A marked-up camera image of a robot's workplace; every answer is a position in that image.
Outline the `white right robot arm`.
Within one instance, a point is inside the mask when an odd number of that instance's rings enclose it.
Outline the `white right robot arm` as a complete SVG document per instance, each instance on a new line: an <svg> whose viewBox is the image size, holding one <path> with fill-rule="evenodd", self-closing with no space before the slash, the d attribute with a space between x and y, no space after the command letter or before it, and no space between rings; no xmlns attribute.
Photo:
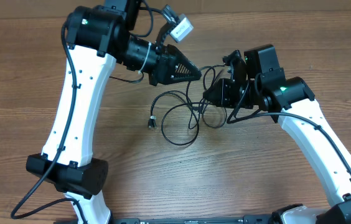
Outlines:
<svg viewBox="0 0 351 224"><path fill-rule="evenodd" d="M351 223L351 154L328 124L315 94L300 77L287 79L271 44L223 57L230 78L204 91L211 104L230 108L228 124L269 116L296 142L313 168L329 209L301 203L244 223Z"/></svg>

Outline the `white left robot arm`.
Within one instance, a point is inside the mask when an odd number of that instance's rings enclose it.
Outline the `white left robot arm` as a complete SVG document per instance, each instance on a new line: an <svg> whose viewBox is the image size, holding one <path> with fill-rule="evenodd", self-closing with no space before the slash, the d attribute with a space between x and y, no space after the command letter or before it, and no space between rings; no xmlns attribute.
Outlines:
<svg viewBox="0 0 351 224"><path fill-rule="evenodd" d="M133 33L144 1L106 1L79 6L65 21L61 39L66 75L51 133L40 153L27 158L26 169L50 182L72 203L77 223L109 223L111 212L102 188L108 163L93 157L92 141L105 86L117 64L148 76L151 85L200 79L199 69L166 37L184 39L193 25L183 14L164 6L166 23L149 42Z"/></svg>

